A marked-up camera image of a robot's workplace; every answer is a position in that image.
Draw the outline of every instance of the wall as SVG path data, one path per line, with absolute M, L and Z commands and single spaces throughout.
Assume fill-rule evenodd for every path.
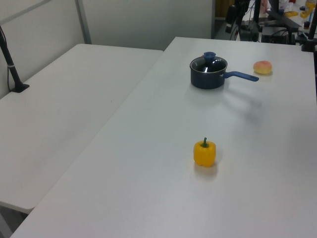
M 49 1 L 3 24 L 2 29 L 22 82 L 73 46 L 84 43 L 75 0 Z M 7 93 L 6 62 L 1 52 L 0 98 Z
M 92 44 L 165 50 L 176 37 L 211 38 L 214 0 L 81 0 Z

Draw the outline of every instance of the blue lid knob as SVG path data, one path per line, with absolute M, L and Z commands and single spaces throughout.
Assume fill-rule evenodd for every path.
M 204 53 L 204 59 L 207 63 L 212 63 L 215 56 L 216 56 L 216 53 L 214 53 L 214 52 L 205 52 Z

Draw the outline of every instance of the pot handle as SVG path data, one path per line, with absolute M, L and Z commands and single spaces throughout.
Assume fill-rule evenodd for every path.
M 246 74 L 246 73 L 241 73 L 241 72 L 237 72 L 237 71 L 232 71 L 232 72 L 227 72 L 223 74 L 223 78 L 229 78 L 231 76 L 237 76 L 239 78 L 244 78 L 253 82 L 257 82 L 259 80 L 258 77 Z

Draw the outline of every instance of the black pot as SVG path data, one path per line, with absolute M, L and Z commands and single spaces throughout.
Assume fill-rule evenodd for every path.
M 253 82 L 259 80 L 258 77 L 240 72 L 226 72 L 228 63 L 220 57 L 216 57 L 214 52 L 205 52 L 202 57 L 194 59 L 190 63 L 190 80 L 198 88 L 213 89 L 224 84 L 224 79 L 237 76 Z

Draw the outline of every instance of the yellow object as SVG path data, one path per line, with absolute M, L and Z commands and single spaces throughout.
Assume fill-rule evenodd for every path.
M 297 16 L 297 15 L 298 15 L 298 12 L 296 11 L 289 11 L 284 13 L 284 16 L 286 17 Z
M 253 65 L 253 69 L 256 73 L 268 74 L 272 72 L 272 64 L 270 61 L 258 61 Z
M 205 138 L 194 146 L 194 161 L 196 164 L 204 167 L 213 165 L 216 159 L 216 145 Z
M 301 13 L 301 18 L 307 18 L 311 12 L 313 11 L 313 9 L 316 7 L 316 4 L 314 2 L 307 2 L 305 3 L 305 11 L 302 11 Z

